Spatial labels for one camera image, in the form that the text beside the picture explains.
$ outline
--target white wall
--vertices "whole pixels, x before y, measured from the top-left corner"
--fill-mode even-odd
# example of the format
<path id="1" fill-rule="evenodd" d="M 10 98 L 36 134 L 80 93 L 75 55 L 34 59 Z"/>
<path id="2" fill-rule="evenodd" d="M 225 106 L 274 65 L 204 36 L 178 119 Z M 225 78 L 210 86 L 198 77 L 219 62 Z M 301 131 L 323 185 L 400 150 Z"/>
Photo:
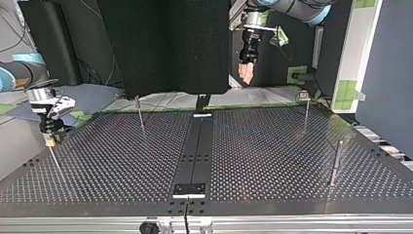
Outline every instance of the white wall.
<path id="1" fill-rule="evenodd" d="M 7 8 L 13 14 L 18 12 L 15 0 L 0 0 L 0 6 Z M 5 10 L 0 10 L 0 51 L 13 46 L 22 35 L 22 25 L 10 16 Z M 6 21 L 20 33 L 20 36 L 11 29 Z M 0 53 L 0 61 L 11 61 L 12 54 L 33 52 L 31 46 L 24 42 L 15 48 Z M 0 104 L 18 104 L 25 101 L 23 92 L 0 93 Z M 0 116 L 0 179 L 7 176 L 20 167 L 28 159 L 32 158 L 45 148 L 45 141 L 39 132 L 39 123 L 33 121 L 17 120 L 6 116 Z"/>
<path id="2" fill-rule="evenodd" d="M 0 6 L 10 10 L 13 14 L 18 15 L 19 10 L 16 8 L 17 0 L 1 0 L 0 1 Z M 10 16 L 5 10 L 0 10 L 0 14 L 2 17 L 0 17 L 0 51 L 8 48 L 10 46 L 13 46 L 17 43 L 17 41 L 20 39 L 22 35 L 22 25 L 20 22 L 15 18 Z M 20 35 L 16 35 L 15 32 L 11 29 L 11 27 L 6 23 L 6 21 L 9 22 L 9 24 L 15 29 L 16 32 L 18 32 Z M 29 41 L 29 34 L 26 33 L 26 39 L 25 41 Z M 19 43 L 15 48 L 7 51 L 0 53 L 0 60 L 1 61 L 10 61 L 12 59 L 12 54 L 15 53 L 26 53 L 26 52 L 32 52 L 33 50 L 30 48 L 30 46 L 26 45 L 24 42 Z"/>

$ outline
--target vertical pin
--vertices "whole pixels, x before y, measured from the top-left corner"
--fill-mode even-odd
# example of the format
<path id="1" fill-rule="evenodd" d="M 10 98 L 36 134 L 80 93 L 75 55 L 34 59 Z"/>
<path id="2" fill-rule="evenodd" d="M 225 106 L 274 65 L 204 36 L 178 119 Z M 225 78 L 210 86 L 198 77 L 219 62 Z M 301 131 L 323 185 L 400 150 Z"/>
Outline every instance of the vertical pin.
<path id="1" fill-rule="evenodd" d="M 333 165 L 333 170 L 331 172 L 331 179 L 330 179 L 330 186 L 333 187 L 335 186 L 335 179 L 337 176 L 337 171 L 338 168 L 340 167 L 340 157 L 341 157 L 341 152 L 343 150 L 343 140 L 339 140 L 337 143 L 337 149 L 336 149 L 336 154 L 334 158 L 334 165 Z"/>
<path id="2" fill-rule="evenodd" d="M 139 96 L 136 96 L 134 98 L 134 106 L 137 109 L 137 112 L 139 114 L 139 120 L 140 120 L 140 128 L 142 129 L 143 137 L 146 139 L 146 133 L 145 133 L 145 126 L 143 124 L 143 118 L 142 118 L 142 112 L 140 110 L 140 99 Z"/>

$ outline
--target metal rod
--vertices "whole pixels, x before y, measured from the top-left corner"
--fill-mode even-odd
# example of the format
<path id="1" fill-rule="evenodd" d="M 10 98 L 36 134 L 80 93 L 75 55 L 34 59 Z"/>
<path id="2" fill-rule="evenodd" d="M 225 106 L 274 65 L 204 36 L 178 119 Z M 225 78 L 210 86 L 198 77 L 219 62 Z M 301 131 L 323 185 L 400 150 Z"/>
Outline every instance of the metal rod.
<path id="1" fill-rule="evenodd" d="M 58 170 L 61 172 L 60 164 L 58 163 L 57 157 L 56 157 L 56 155 L 55 155 L 52 147 L 51 147 L 51 146 L 48 146 L 48 148 L 49 148 L 49 151 L 51 151 L 51 155 L 52 155 L 52 157 L 53 157 L 53 160 L 55 161 L 56 167 L 57 167 Z"/>
<path id="2" fill-rule="evenodd" d="M 310 98 L 307 99 L 307 108 L 306 108 L 306 123 L 309 118 L 309 109 L 310 109 Z"/>
<path id="3" fill-rule="evenodd" d="M 340 167 L 340 157 L 341 157 L 341 152 L 343 150 L 343 140 L 339 140 L 337 143 L 337 148 L 336 148 L 336 154 L 334 158 L 334 165 L 333 165 L 333 170 L 331 172 L 331 178 L 330 178 L 330 186 L 335 186 L 335 179 L 337 176 L 337 171 L 338 168 Z"/>
<path id="4" fill-rule="evenodd" d="M 142 127 L 142 130 L 144 130 L 144 125 L 143 125 L 143 118 L 142 118 L 142 112 L 140 111 L 140 100 L 139 100 L 139 96 L 136 96 L 134 98 L 134 105 L 137 109 L 137 112 L 139 113 L 139 119 L 140 119 L 140 127 Z"/>

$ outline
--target black cable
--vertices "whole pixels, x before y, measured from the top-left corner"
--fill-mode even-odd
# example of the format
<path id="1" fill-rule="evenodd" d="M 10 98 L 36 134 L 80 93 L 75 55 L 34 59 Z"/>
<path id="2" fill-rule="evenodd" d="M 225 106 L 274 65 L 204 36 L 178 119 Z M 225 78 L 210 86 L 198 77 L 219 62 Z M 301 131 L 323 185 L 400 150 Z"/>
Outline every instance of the black cable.
<path id="1" fill-rule="evenodd" d="M 280 32 L 280 27 L 281 27 L 282 16 L 285 15 L 285 14 L 287 14 L 287 13 L 291 10 L 292 6 L 294 6 L 294 3 L 295 3 L 295 0 L 291 3 L 291 5 L 289 6 L 289 8 L 288 8 L 284 13 L 280 13 L 280 14 L 279 14 L 279 18 L 278 18 L 279 23 L 278 23 L 278 25 L 277 25 L 277 31 L 276 31 L 276 33 L 277 33 L 277 41 L 278 41 L 278 42 L 280 42 L 280 34 L 279 34 L 279 32 Z M 289 46 L 291 47 L 291 53 L 290 53 L 289 57 L 285 54 L 282 46 L 280 46 L 280 51 L 282 52 L 282 55 L 283 55 L 283 57 L 284 57 L 285 59 L 287 59 L 287 60 L 292 60 L 292 56 L 293 56 L 293 54 L 294 54 L 294 48 L 292 47 L 291 42 L 289 42 Z"/>
<path id="2" fill-rule="evenodd" d="M 78 62 L 83 66 L 83 68 L 86 70 L 86 72 L 88 73 L 89 76 L 89 81 L 88 83 L 90 84 L 92 79 L 94 79 L 99 85 L 103 85 L 102 80 L 99 76 L 99 74 L 96 72 L 96 70 L 89 65 L 87 62 L 77 58 Z"/>
<path id="3" fill-rule="evenodd" d="M 17 43 L 15 45 L 13 45 L 11 47 L 8 47 L 6 49 L 0 50 L 0 53 L 7 52 L 7 51 L 11 50 L 12 48 L 18 46 L 24 40 L 25 33 L 26 33 L 26 24 L 24 22 L 23 34 L 21 35 L 21 38 L 17 41 Z"/>
<path id="4" fill-rule="evenodd" d="M 331 103 L 328 103 L 328 100 L 325 98 L 325 97 L 327 97 L 327 95 L 325 94 L 325 92 L 322 91 L 321 86 L 319 85 L 319 81 L 317 80 L 316 74 L 313 74 L 313 76 L 314 76 L 314 80 L 315 80 L 316 83 L 317 83 L 317 86 L 318 86 L 318 88 L 319 88 L 319 91 L 321 92 L 322 96 L 323 96 L 324 99 L 325 99 L 325 102 L 327 102 L 328 107 L 329 107 L 330 109 L 332 109 L 332 108 L 331 108 Z"/>
<path id="5" fill-rule="evenodd" d="M 122 84 L 122 85 L 125 87 L 125 85 L 124 85 L 123 83 L 124 83 L 123 81 L 118 81 L 118 82 L 115 82 L 115 83 L 110 84 L 110 85 L 107 85 L 107 86 L 109 86 L 109 87 L 114 87 L 114 86 L 117 85 L 117 84 Z"/>

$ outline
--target cable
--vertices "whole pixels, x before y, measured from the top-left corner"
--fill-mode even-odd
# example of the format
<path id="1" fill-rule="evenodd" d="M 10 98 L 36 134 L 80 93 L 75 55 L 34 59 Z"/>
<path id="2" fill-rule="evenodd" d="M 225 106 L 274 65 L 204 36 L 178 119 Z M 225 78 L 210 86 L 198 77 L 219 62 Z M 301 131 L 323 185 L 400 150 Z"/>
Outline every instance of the cable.
<path id="1" fill-rule="evenodd" d="M 95 11 L 93 8 L 91 8 L 88 4 L 86 4 L 83 0 L 79 0 L 85 7 L 87 7 L 89 10 L 91 10 L 95 15 L 97 15 L 101 20 L 103 20 L 103 17 Z"/>
<path id="2" fill-rule="evenodd" d="M 110 79 L 113 76 L 113 72 L 115 71 L 115 65 L 116 65 L 116 58 L 115 55 L 113 55 L 113 63 L 112 63 L 112 71 L 110 72 L 109 78 L 107 78 L 106 82 L 104 83 L 105 86 L 109 83 Z"/>
<path id="3" fill-rule="evenodd" d="M 0 50 L 0 53 L 7 52 L 7 51 L 11 50 L 12 48 L 18 46 L 18 45 L 21 43 L 21 41 L 24 39 L 25 34 L 26 34 L 26 24 L 25 24 L 25 22 L 24 22 L 24 27 L 23 27 L 23 28 L 24 28 L 24 32 L 23 32 L 23 34 L 21 35 L 21 38 L 17 41 L 17 43 L 16 43 L 15 45 L 11 46 L 11 47 L 8 47 L 8 48 L 6 48 L 6 49 Z"/>
<path id="4" fill-rule="evenodd" d="M 53 104 L 52 108 L 49 110 L 49 113 L 48 113 L 48 115 L 46 116 L 47 118 L 50 118 L 50 117 L 51 117 L 51 114 L 52 114 L 52 112 L 53 112 L 53 109 L 60 103 L 61 99 L 63 98 L 63 95 L 64 95 L 64 90 L 61 91 L 61 95 L 60 95 L 60 97 L 58 98 L 57 102 L 55 102 L 55 104 Z"/>
<path id="5" fill-rule="evenodd" d="M 90 7 L 88 4 L 86 4 L 83 0 L 79 0 L 85 7 L 87 7 L 89 10 L 91 10 L 95 15 L 97 15 L 101 20 L 103 20 L 103 17 L 101 14 L 99 14 L 97 11 L 95 11 L 92 7 Z M 105 86 L 109 83 L 110 79 L 112 79 L 113 73 L 115 71 L 115 66 L 116 66 L 116 58 L 115 55 L 113 55 L 113 62 L 112 62 L 112 71 L 110 72 L 109 77 L 107 78 L 105 82 Z"/>
<path id="6" fill-rule="evenodd" d="M 90 66 L 87 62 L 85 62 L 85 61 L 83 61 L 83 60 L 81 60 L 81 59 L 79 59 L 79 58 L 77 58 L 77 60 L 78 60 L 78 62 L 83 66 L 83 68 L 85 68 L 86 72 L 88 73 L 88 76 L 89 76 L 89 81 L 88 81 L 88 83 L 89 83 L 89 84 L 91 83 L 92 79 L 94 79 L 99 85 L 103 85 L 103 84 L 102 84 L 102 80 L 101 80 L 99 74 L 96 72 L 96 70 L 95 70 L 92 66 Z"/>
<path id="7" fill-rule="evenodd" d="M 12 29 L 12 31 L 15 32 L 15 34 L 16 34 L 18 37 L 20 37 L 20 34 L 15 30 L 15 28 L 12 26 L 12 24 L 9 23 L 9 21 L 8 21 L 2 14 L 0 14 L 0 16 L 1 16 L 1 18 L 3 18 L 4 22 L 10 27 L 10 29 Z M 26 46 L 30 46 L 30 47 L 31 47 L 30 42 L 26 42 L 25 39 L 27 39 L 27 38 L 23 37 L 22 42 L 23 42 Z"/>
<path id="8" fill-rule="evenodd" d="M 327 97 L 327 95 L 325 94 L 325 92 L 322 91 L 321 86 L 319 85 L 319 81 L 317 80 L 316 74 L 313 74 L 313 76 L 314 76 L 314 80 L 315 80 L 316 83 L 317 83 L 317 86 L 318 86 L 318 88 L 319 88 L 319 91 L 320 91 L 320 92 L 322 93 L 322 95 L 324 96 L 325 102 L 327 103 L 328 107 L 329 107 L 330 109 L 332 109 L 332 108 L 331 108 L 331 103 L 328 103 L 328 100 L 325 98 L 325 97 Z"/>

